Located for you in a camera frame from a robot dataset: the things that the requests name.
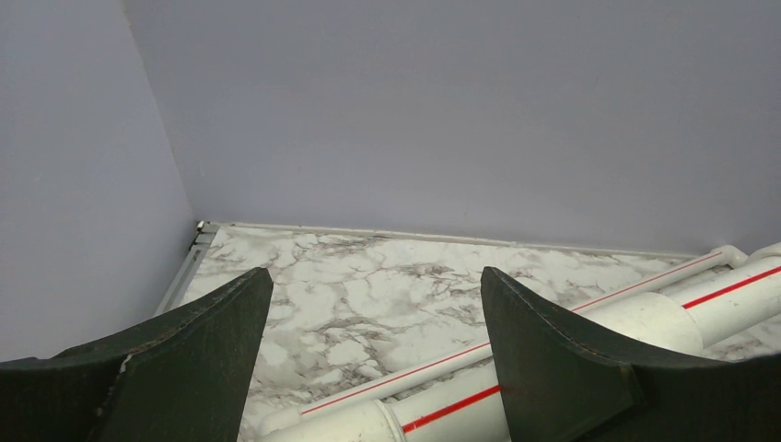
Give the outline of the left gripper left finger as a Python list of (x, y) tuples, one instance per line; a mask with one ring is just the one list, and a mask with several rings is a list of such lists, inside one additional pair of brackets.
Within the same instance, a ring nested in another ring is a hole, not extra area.
[(233, 441), (274, 283), (253, 268), (124, 331), (1, 365), (5, 441)]

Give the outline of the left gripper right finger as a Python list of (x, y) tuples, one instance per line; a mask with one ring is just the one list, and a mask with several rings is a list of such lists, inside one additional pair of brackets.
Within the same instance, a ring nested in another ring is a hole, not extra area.
[(686, 355), (611, 331), (495, 267), (484, 317), (514, 441), (776, 441), (780, 358)]

